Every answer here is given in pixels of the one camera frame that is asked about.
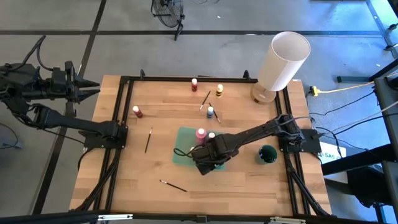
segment paint bottle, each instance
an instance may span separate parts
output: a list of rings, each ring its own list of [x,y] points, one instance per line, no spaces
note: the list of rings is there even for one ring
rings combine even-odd
[[[206,130],[204,130],[203,128],[199,128],[197,129],[197,143],[198,144],[203,144],[205,143],[205,139],[206,139]]]
[[[214,108],[212,106],[209,106],[207,108],[207,118],[211,119],[213,117],[213,114],[214,114]]]
[[[138,108],[138,106],[133,106],[132,110],[137,115],[138,118],[142,118],[143,114],[141,110]]]
[[[216,91],[216,96],[220,97],[221,94],[223,94],[223,90],[224,90],[224,87],[222,86],[222,84],[218,84],[217,91]]]
[[[198,90],[198,80],[196,78],[192,78],[192,91]]]
[[[214,137],[216,137],[216,134],[215,134],[215,133],[208,133],[208,134],[206,135],[206,142],[208,142],[210,139],[212,139],[212,138],[214,138]]]

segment fan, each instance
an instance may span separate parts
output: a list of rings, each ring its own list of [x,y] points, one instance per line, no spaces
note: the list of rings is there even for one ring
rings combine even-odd
[[[182,0],[152,0],[150,12],[167,27],[178,26],[174,35],[174,40],[177,40],[183,29],[182,20],[185,19],[183,8]]]

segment pink paint bottle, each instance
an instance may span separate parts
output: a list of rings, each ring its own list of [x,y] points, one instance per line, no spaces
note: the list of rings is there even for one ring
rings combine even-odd
[[[197,129],[197,143],[198,144],[203,144],[205,143],[205,139],[206,139],[206,130],[204,130],[203,128],[199,128]]]

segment yellow cable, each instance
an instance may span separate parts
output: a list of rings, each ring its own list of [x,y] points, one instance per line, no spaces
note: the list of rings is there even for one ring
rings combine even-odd
[[[386,77],[390,77],[390,76],[397,75],[397,74],[398,74],[398,72],[394,72],[394,73],[392,73],[392,74],[390,74],[390,75],[388,75]],[[337,92],[337,91],[349,90],[349,89],[352,89],[352,88],[357,88],[357,87],[361,87],[361,86],[370,85],[372,83],[373,82],[368,82],[368,83],[365,83],[365,84],[360,84],[360,85],[356,85],[356,86],[350,86],[350,87],[347,87],[347,88],[341,88],[341,89],[337,89],[337,90],[329,90],[329,91],[322,91],[320,89],[317,89],[317,90],[318,90],[318,93],[334,93],[334,92]]]

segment white lamp shade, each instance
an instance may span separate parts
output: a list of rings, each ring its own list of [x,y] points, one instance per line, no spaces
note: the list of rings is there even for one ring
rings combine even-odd
[[[266,90],[279,91],[287,86],[310,55],[308,40],[295,32],[281,32],[271,41],[258,82]]]

